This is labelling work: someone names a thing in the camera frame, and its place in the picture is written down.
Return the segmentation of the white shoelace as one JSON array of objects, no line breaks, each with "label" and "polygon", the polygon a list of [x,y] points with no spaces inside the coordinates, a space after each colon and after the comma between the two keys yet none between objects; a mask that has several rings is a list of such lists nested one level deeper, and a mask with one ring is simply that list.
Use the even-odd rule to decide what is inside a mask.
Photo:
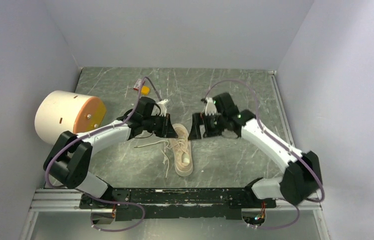
[{"label": "white shoelace", "polygon": [[140,149],[140,148],[150,147],[154,145],[162,145],[162,147],[160,148],[160,152],[163,155],[163,164],[166,166],[165,178],[167,178],[168,172],[171,166],[171,161],[173,161],[172,165],[174,166],[174,169],[175,169],[174,154],[173,154],[172,149],[170,148],[169,140],[159,140],[156,142],[135,146],[135,148]]}]

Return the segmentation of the beige canvas sneaker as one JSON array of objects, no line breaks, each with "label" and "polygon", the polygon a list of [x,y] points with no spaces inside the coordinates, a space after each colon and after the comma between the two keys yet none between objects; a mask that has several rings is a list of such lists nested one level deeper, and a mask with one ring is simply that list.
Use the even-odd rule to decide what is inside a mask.
[{"label": "beige canvas sneaker", "polygon": [[191,142],[189,141],[188,130],[180,123],[173,124],[178,135],[177,138],[170,138],[170,148],[174,154],[174,165],[177,175],[187,177],[193,172],[193,159]]}]

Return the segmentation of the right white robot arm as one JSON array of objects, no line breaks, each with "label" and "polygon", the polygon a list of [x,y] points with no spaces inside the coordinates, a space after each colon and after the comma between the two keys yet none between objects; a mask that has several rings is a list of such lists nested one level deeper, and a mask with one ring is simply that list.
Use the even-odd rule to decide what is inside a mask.
[{"label": "right white robot arm", "polygon": [[227,92],[202,101],[206,106],[203,112],[192,115],[189,140],[218,137],[224,131],[234,132],[263,151],[283,173],[278,178],[256,179],[246,186],[244,199],[250,207],[257,207],[264,199],[283,199],[297,206],[308,201],[317,190],[322,190],[319,158],[314,152],[303,152],[288,145],[255,113],[248,109],[240,111]]}]

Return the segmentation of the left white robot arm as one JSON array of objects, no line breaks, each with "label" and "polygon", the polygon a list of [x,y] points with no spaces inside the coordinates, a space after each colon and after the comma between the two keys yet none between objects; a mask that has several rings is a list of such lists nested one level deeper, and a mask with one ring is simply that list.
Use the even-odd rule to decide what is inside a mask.
[{"label": "left white robot arm", "polygon": [[143,132],[159,138],[176,139],[178,135],[171,124],[167,103],[168,99],[155,102],[143,96],[133,109],[110,124],[89,132],[61,133],[44,163],[46,181],[49,182],[52,176],[68,189],[77,189],[93,196],[93,202],[99,207],[110,206],[114,200],[113,187],[89,172],[91,158]]}]

